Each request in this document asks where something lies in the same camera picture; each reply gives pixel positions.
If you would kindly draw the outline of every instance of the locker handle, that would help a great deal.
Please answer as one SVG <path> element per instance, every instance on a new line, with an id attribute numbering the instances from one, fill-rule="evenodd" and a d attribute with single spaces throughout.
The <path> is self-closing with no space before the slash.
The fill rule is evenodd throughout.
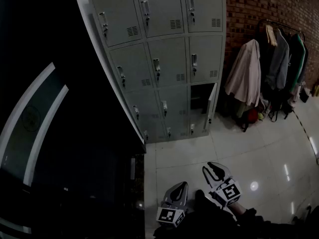
<path id="1" fill-rule="evenodd" d="M 190 133 L 191 134 L 194 133 L 194 127 L 195 127 L 195 124 L 190 125 Z"/>
<path id="2" fill-rule="evenodd" d="M 140 112 L 139 109 L 137 108 L 137 106 L 133 106 L 135 114 L 136 114 L 136 119 L 139 120 L 139 116 L 140 116 Z"/>
<path id="3" fill-rule="evenodd" d="M 100 22 L 102 24 L 102 27 L 106 27 L 108 25 L 108 21 L 106 19 L 105 13 L 104 12 L 100 12 L 99 13 L 99 18 L 100 18 Z"/>
<path id="4" fill-rule="evenodd" d="M 142 5 L 144 16 L 148 16 L 150 14 L 149 1 L 148 0 L 141 1 L 141 5 Z"/>
<path id="5" fill-rule="evenodd" d="M 163 104 L 164 116 L 166 117 L 166 114 L 167 114 L 167 102 L 166 101 L 162 101 L 161 103 Z"/>
<path id="6" fill-rule="evenodd" d="M 195 10 L 194 0 L 187 0 L 187 2 L 188 2 L 188 10 L 190 11 Z"/>
<path id="7" fill-rule="evenodd" d="M 123 68 L 121 66 L 117 66 L 116 67 L 120 73 L 120 76 L 121 76 L 121 79 L 122 79 L 122 84 L 123 84 L 123 87 L 125 88 L 125 75 L 123 73 Z"/>
<path id="8" fill-rule="evenodd" d="M 158 58 L 153 59 L 155 71 L 157 72 L 157 78 L 160 79 L 160 60 Z"/>
<path id="9" fill-rule="evenodd" d="M 149 139 L 149 133 L 148 133 L 148 131 L 147 130 L 145 130 L 144 131 L 144 135 L 145 135 L 145 137 L 146 137 L 146 141 Z"/>
<path id="10" fill-rule="evenodd" d="M 160 71 L 160 60 L 158 58 L 156 59 L 153 59 L 153 64 L 154 64 L 154 68 L 155 68 L 155 71 Z"/>
<path id="11" fill-rule="evenodd" d="M 167 131 L 168 137 L 170 138 L 170 127 L 167 127 L 166 131 Z"/>
<path id="12" fill-rule="evenodd" d="M 197 54 L 192 54 L 191 55 L 191 64 L 192 64 L 192 67 L 196 67 L 197 66 Z"/>

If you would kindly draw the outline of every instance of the metal locker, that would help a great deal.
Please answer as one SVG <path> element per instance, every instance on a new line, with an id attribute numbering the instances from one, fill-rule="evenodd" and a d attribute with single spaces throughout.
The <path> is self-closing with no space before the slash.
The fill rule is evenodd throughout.
<path id="1" fill-rule="evenodd" d="M 110 51 L 119 84 L 126 91 L 152 88 L 149 65 L 143 44 Z"/>
<path id="2" fill-rule="evenodd" d="M 148 44 L 157 86 L 186 83 L 184 37 L 152 41 Z"/>
<path id="3" fill-rule="evenodd" d="M 178 120 L 187 116 L 187 86 L 173 86 L 158 90 L 160 110 L 164 120 Z"/>
<path id="4" fill-rule="evenodd" d="M 222 36 L 189 38 L 191 82 L 218 80 L 221 48 Z"/>
<path id="5" fill-rule="evenodd" d="M 187 138 L 187 117 L 165 121 L 165 129 L 167 140 Z"/>
<path id="6" fill-rule="evenodd" d="M 133 0 L 92 0 L 107 45 L 141 39 Z"/>
<path id="7" fill-rule="evenodd" d="M 165 133 L 154 90 L 130 92 L 126 94 L 126 99 L 145 141 L 163 140 Z"/>
<path id="8" fill-rule="evenodd" d="M 139 0 L 147 37 L 184 33 L 180 0 Z"/>
<path id="9" fill-rule="evenodd" d="M 222 31 L 222 0 L 186 0 L 186 6 L 189 32 Z"/>

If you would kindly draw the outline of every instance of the wall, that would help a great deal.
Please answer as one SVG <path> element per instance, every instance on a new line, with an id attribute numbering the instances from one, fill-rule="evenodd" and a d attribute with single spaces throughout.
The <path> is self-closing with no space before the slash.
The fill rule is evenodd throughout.
<path id="1" fill-rule="evenodd" d="M 124 97 L 121 94 L 121 91 L 116 83 L 116 81 L 114 80 L 113 74 L 112 74 L 112 70 L 110 65 L 107 64 L 107 57 L 105 54 L 105 51 L 103 49 L 102 43 L 100 41 L 100 37 L 99 34 L 97 32 L 94 20 L 93 20 L 93 16 L 92 16 L 92 11 L 91 11 L 91 6 L 89 5 L 89 0 L 77 0 L 78 5 L 79 5 L 79 9 L 81 11 L 81 15 L 85 24 L 85 27 L 88 31 L 88 34 L 90 36 L 91 42 L 93 44 L 93 47 L 95 49 L 95 52 L 100 60 L 100 63 L 103 67 L 103 70 L 106 74 L 106 76 L 108 77 L 108 80 L 112 86 L 112 89 L 115 93 L 115 95 L 117 96 L 117 98 L 120 101 L 120 104 L 123 108 L 123 110 L 125 111 L 127 117 L 129 118 L 131 124 L 133 125 L 137 135 L 139 136 L 140 140 L 144 143 L 144 139 L 142 138 L 140 131 L 138 130 L 134 119 L 132 118 L 132 115 L 124 101 Z"/>
<path id="2" fill-rule="evenodd" d="M 300 29 L 309 50 L 305 81 L 312 88 L 319 78 L 319 0 L 226 0 L 227 38 L 223 81 L 240 47 L 255 37 L 259 20 L 268 18 Z"/>

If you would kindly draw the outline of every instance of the open locker door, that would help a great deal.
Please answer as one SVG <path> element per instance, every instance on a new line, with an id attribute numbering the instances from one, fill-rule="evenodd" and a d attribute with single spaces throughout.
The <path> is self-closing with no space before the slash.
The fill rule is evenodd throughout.
<path id="1" fill-rule="evenodd" d="M 207 117 L 205 120 L 205 126 L 204 129 L 208 129 L 209 124 L 212 122 L 212 113 L 213 113 L 213 107 L 215 103 L 215 97 L 216 97 L 216 91 L 217 91 L 217 83 L 214 84 L 214 88 L 212 92 L 210 93 L 210 96 L 208 98 L 208 105 L 207 105 Z"/>

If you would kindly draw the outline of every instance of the gray jacket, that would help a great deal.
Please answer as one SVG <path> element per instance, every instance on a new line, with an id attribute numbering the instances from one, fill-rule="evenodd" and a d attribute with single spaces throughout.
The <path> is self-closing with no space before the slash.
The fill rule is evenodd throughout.
<path id="1" fill-rule="evenodd" d="M 265 82 L 271 87 L 283 89 L 286 84 L 288 64 L 289 64 L 289 45 L 280 30 L 276 31 L 277 47 L 274 50 L 274 55 L 270 64 L 269 73 L 266 76 Z"/>

